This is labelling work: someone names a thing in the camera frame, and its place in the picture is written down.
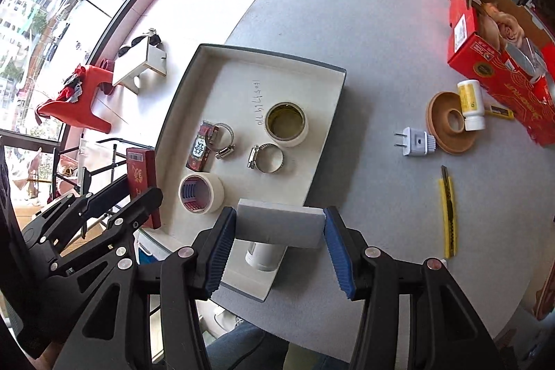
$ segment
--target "person's leg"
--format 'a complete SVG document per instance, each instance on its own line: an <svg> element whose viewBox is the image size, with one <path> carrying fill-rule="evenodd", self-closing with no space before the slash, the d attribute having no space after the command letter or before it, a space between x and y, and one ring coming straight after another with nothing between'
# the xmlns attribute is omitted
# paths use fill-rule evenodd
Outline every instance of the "person's leg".
<svg viewBox="0 0 555 370"><path fill-rule="evenodd" d="M349 363L321 354L313 370L348 370Z"/></svg>
<svg viewBox="0 0 555 370"><path fill-rule="evenodd" d="M289 342L242 322L206 347L212 370L282 370Z"/></svg>

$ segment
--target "red plastic stool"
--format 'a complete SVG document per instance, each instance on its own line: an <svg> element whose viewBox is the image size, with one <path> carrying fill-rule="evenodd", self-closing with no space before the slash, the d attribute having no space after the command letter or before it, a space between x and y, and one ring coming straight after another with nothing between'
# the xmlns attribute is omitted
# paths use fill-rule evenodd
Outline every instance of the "red plastic stool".
<svg viewBox="0 0 555 370"><path fill-rule="evenodd" d="M113 73L91 64L85 65L85 78L81 83L83 93L77 102L46 101L37 108L43 116L53 116L60 121L76 127L87 127L108 134L112 125L102 118L93 115L91 104L94 100L96 89L104 82L112 83Z"/></svg>

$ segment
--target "white cylinder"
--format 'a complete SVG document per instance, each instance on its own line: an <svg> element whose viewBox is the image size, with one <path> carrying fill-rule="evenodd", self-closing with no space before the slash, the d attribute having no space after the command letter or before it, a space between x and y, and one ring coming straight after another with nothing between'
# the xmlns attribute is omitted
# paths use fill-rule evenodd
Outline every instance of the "white cylinder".
<svg viewBox="0 0 555 370"><path fill-rule="evenodd" d="M251 242L245 261L257 270L274 271L279 267L286 249L287 247L281 244Z"/></svg>
<svg viewBox="0 0 555 370"><path fill-rule="evenodd" d="M479 131L486 128L484 99L480 83L475 80L463 80L457 84L461 97L464 128L467 131Z"/></svg>
<svg viewBox="0 0 555 370"><path fill-rule="evenodd" d="M305 113L292 102L280 102L268 109L264 126L271 139L284 148L301 144L309 133Z"/></svg>
<svg viewBox="0 0 555 370"><path fill-rule="evenodd" d="M189 198L183 188L191 181L196 182L197 185L194 198ZM209 214L224 202L224 186L220 178L213 173L187 174L179 183L178 196L183 207L192 214Z"/></svg>

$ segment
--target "red box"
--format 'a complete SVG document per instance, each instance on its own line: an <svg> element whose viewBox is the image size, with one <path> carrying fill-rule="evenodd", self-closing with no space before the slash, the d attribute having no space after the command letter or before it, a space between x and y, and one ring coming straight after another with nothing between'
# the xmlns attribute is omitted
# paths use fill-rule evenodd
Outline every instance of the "red box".
<svg viewBox="0 0 555 370"><path fill-rule="evenodd" d="M156 187L156 163L153 149L127 148L127 180L131 199L139 196L147 188ZM162 225L160 211L151 213L142 227L158 229Z"/></svg>
<svg viewBox="0 0 555 370"><path fill-rule="evenodd" d="M495 2L501 11L517 19L526 37L542 50L549 72L555 76L555 45L532 22L528 11L512 0L481 1ZM529 83L530 76L506 51L499 52L478 35L478 13L470 0L451 0L449 23L449 66L465 77L478 80L493 98L511 109L536 143L542 146L555 143L555 107L540 102Z"/></svg>

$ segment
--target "white power plug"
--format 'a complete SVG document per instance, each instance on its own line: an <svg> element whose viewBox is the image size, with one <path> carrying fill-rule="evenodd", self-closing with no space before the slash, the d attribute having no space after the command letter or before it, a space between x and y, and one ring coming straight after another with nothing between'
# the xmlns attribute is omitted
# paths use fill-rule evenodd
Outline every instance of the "white power plug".
<svg viewBox="0 0 555 370"><path fill-rule="evenodd" d="M403 137L403 144L395 146L403 148L404 156L425 156L436 151L436 138L426 131L405 127L402 134L396 135Z"/></svg>

